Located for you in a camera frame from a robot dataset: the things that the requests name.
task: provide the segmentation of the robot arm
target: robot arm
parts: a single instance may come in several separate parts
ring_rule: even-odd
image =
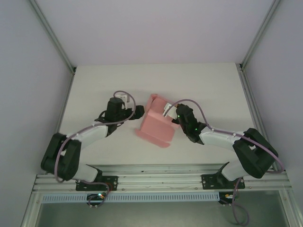
[[[102,125],[100,123],[115,123],[131,116],[133,112],[132,109],[125,109],[123,106],[125,107],[125,103],[121,98],[110,98],[107,109],[92,123],[90,129],[76,134],[66,143],[64,147],[65,154],[60,155],[58,162],[57,174],[60,178],[65,181],[75,179],[86,182],[104,182],[101,170],[79,162],[80,152],[95,141],[111,135],[119,127],[117,124]],[[143,115],[144,107],[137,105],[135,113],[130,120],[139,119]],[[61,133],[53,135],[41,162],[41,168],[43,170],[54,174],[59,149],[69,136],[70,135],[63,135]]]
[[[183,132],[192,142],[215,145],[236,153],[238,160],[224,164],[213,177],[214,181],[221,185],[247,175],[261,178],[275,161],[266,151],[237,135],[252,139],[278,157],[276,150],[256,129],[249,128],[245,132],[229,132],[229,134],[220,133],[221,130],[210,129],[205,123],[198,122],[193,109],[183,104],[177,106],[176,114],[178,117],[173,121],[180,124]]]

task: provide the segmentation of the purple cable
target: purple cable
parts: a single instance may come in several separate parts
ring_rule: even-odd
[[[223,130],[218,130],[218,129],[212,128],[212,127],[210,126],[210,124],[208,123],[208,121],[207,121],[207,119],[206,119],[206,117],[205,117],[205,115],[204,115],[204,113],[203,113],[203,110],[202,110],[201,106],[200,106],[199,103],[197,103],[195,100],[192,100],[192,99],[181,99],[181,100],[175,102],[174,104],[172,104],[172,105],[167,109],[167,111],[166,111],[165,114],[164,114],[164,117],[167,115],[167,113],[171,110],[171,108],[172,108],[173,106],[177,105],[178,103],[185,102],[185,101],[189,101],[189,102],[192,102],[192,103],[194,103],[194,104],[197,105],[197,107],[199,108],[199,110],[200,110],[200,112],[201,112],[201,114],[202,114],[202,116],[203,116],[203,119],[204,119],[204,122],[205,122],[206,126],[207,126],[209,129],[211,129],[212,131],[215,131],[215,132],[218,132],[218,133],[227,134],[227,135],[232,135],[232,136],[238,136],[238,137],[240,137],[240,138],[242,138],[242,139],[244,139],[244,140],[247,140],[247,141],[251,142],[252,144],[254,144],[254,145],[260,147],[261,149],[265,150],[268,154],[270,154],[270,155],[279,163],[279,165],[280,165],[280,170],[278,170],[278,171],[267,171],[267,173],[270,173],[270,174],[280,174],[280,173],[282,173],[282,172],[285,170],[282,161],[281,161],[277,156],[275,156],[275,154],[274,154],[273,152],[271,152],[269,149],[267,149],[267,148],[264,147],[263,145],[259,144],[258,142],[254,141],[254,140],[252,140],[252,139],[250,139],[250,138],[248,138],[248,137],[246,137],[246,136],[242,136],[242,135],[240,135],[240,134],[234,133],[234,132],[223,131]],[[237,183],[236,183],[236,185],[235,185],[235,188],[233,189],[233,193],[232,193],[232,212],[233,212],[233,216],[234,216],[236,222],[237,222],[240,226],[247,226],[247,225],[249,224],[249,222],[250,222],[250,215],[249,215],[248,211],[247,211],[243,206],[241,206],[241,205],[239,205],[239,204],[237,204],[237,203],[234,202],[234,201],[235,201],[236,190],[237,190],[237,188],[238,188],[238,185],[239,185],[240,180],[241,180],[241,178],[238,179],[238,181],[237,181]],[[245,210],[245,212],[246,212],[246,214],[247,214],[247,222],[245,222],[244,224],[242,224],[242,223],[239,222],[239,220],[238,220],[238,218],[237,218],[235,206],[238,206],[238,207],[240,207],[240,208],[242,208],[242,209]]]
[[[131,114],[128,118],[126,118],[125,120],[123,120],[123,121],[119,121],[119,122],[107,122],[107,123],[98,123],[98,124],[95,124],[95,125],[90,125],[90,126],[84,128],[84,129],[81,129],[79,132],[77,132],[77,133],[75,133],[75,134],[72,134],[70,137],[68,137],[68,138],[63,142],[63,144],[61,145],[61,147],[60,147],[60,149],[59,149],[59,151],[58,151],[58,154],[57,154],[56,162],[55,162],[54,176],[55,176],[55,179],[56,179],[57,182],[59,182],[59,183],[64,182],[64,180],[60,180],[59,177],[58,177],[58,164],[59,164],[60,155],[61,155],[61,153],[62,153],[62,151],[63,151],[63,149],[64,149],[66,143],[67,143],[69,140],[71,140],[71,139],[72,139],[73,137],[75,137],[76,135],[81,134],[81,133],[83,133],[83,132],[85,132],[85,131],[87,131],[87,130],[89,130],[89,129],[91,129],[91,128],[94,128],[94,127],[96,127],[96,126],[111,125],[111,124],[120,124],[120,123],[126,122],[127,120],[129,120],[129,119],[134,115],[134,113],[135,113],[135,111],[136,111],[136,101],[135,101],[134,97],[133,97],[131,94],[129,94],[128,92],[126,92],[126,91],[121,91],[121,90],[114,92],[114,96],[115,96],[117,93],[120,93],[120,92],[121,92],[121,93],[127,94],[127,95],[133,100],[133,102],[134,102],[134,109],[133,109],[132,114]],[[101,205],[104,203],[104,201],[106,200],[106,197],[107,197],[108,194],[109,194],[109,187],[108,187],[108,185],[107,185],[106,183],[102,183],[102,182],[87,182],[87,181],[82,181],[82,182],[87,183],[87,184],[101,184],[101,185],[105,185],[105,186],[107,187],[107,194],[106,194],[106,196],[104,197],[104,200],[98,205],[98,206],[101,206]]]
[[[239,179],[238,179],[238,181],[237,181],[237,183],[236,183],[236,186],[235,186],[235,189],[238,188],[238,185],[239,185],[241,179],[242,179],[242,178],[239,178]],[[249,214],[249,212],[245,209],[245,207],[241,206],[241,205],[238,204],[238,203],[235,203],[235,196],[236,196],[236,190],[233,190],[233,193],[232,193],[232,213],[233,213],[233,216],[234,216],[236,222],[238,223],[238,225],[240,225],[240,226],[247,226],[247,225],[250,223],[250,214]],[[236,214],[236,210],[235,210],[235,207],[236,207],[236,206],[242,208],[242,209],[245,211],[246,216],[247,216],[247,221],[246,221],[245,223],[241,223],[241,222],[239,221],[239,219],[238,219],[238,217],[237,217],[237,214]]]

